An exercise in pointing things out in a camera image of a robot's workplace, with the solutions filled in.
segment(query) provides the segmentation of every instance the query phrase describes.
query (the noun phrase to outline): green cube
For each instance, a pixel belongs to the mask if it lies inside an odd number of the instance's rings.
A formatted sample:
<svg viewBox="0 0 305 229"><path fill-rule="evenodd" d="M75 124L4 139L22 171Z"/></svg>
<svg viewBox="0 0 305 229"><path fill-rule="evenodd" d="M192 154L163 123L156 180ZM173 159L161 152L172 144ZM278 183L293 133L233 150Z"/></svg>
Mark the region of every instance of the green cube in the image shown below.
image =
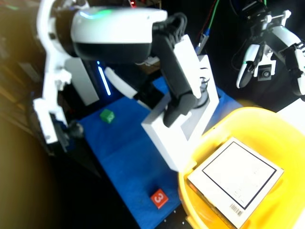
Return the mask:
<svg viewBox="0 0 305 229"><path fill-rule="evenodd" d="M100 118L104 122L111 123L115 118L114 113L111 110L105 109L100 113Z"/></svg>

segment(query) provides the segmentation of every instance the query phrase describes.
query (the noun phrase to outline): green cable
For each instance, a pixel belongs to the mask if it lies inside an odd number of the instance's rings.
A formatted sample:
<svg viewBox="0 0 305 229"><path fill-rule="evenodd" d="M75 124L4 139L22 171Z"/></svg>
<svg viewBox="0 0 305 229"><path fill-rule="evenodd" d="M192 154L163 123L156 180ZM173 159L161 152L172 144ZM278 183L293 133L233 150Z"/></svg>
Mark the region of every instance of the green cable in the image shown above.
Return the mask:
<svg viewBox="0 0 305 229"><path fill-rule="evenodd" d="M215 4L215 7L214 7L214 10L213 10L213 14L212 14L212 17L211 17L211 20L210 20L210 24L209 24L208 29L210 29L211 26L212 26L212 23L213 23L213 20L214 20L214 16L215 16L215 13L216 13L216 9L217 9L218 3L219 3L219 0L217 0L217 2L216 2L216 4Z"/></svg>

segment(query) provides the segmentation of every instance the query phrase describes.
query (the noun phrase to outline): green light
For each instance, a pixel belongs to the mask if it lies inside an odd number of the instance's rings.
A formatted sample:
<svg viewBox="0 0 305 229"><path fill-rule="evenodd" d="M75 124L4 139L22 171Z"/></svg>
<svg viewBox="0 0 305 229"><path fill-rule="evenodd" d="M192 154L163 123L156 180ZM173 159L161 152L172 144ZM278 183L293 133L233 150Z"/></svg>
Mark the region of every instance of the green light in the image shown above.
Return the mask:
<svg viewBox="0 0 305 229"><path fill-rule="evenodd" d="M80 15L83 16L84 18L87 18L87 19L97 19L97 18L102 18L104 16L107 16L109 14L111 14L113 10L110 10L110 9L107 9L107 10L101 10L93 15L89 15L85 12L80 12Z"/></svg>

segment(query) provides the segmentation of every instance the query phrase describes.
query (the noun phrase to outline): yellow bucket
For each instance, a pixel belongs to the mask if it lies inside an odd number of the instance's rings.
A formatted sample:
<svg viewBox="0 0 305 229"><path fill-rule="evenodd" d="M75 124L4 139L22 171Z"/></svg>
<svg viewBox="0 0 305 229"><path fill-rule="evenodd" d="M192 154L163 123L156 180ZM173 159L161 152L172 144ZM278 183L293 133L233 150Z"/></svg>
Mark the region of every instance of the yellow bucket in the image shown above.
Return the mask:
<svg viewBox="0 0 305 229"><path fill-rule="evenodd" d="M284 170L242 229L292 228L305 209L305 136L276 113L254 107L233 111L206 132L189 166L178 174L187 221L194 229L228 228L188 186L187 176L230 137L236 137Z"/></svg>

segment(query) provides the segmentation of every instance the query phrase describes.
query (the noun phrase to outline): blue mat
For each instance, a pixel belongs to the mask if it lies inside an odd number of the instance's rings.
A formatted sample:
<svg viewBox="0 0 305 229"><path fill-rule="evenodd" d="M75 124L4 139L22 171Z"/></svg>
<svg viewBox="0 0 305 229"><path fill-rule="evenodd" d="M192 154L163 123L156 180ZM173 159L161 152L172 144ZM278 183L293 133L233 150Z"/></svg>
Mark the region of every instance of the blue mat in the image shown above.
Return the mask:
<svg viewBox="0 0 305 229"><path fill-rule="evenodd" d="M162 78L155 85L167 91ZM210 127L241 107L223 91L218 93L221 99ZM81 120L86 140L139 226L155 228L180 204L177 173L169 169L141 127L148 110L126 97L105 108L115 113L111 124L99 117L104 108ZM160 210L150 200L159 188L169 198Z"/></svg>

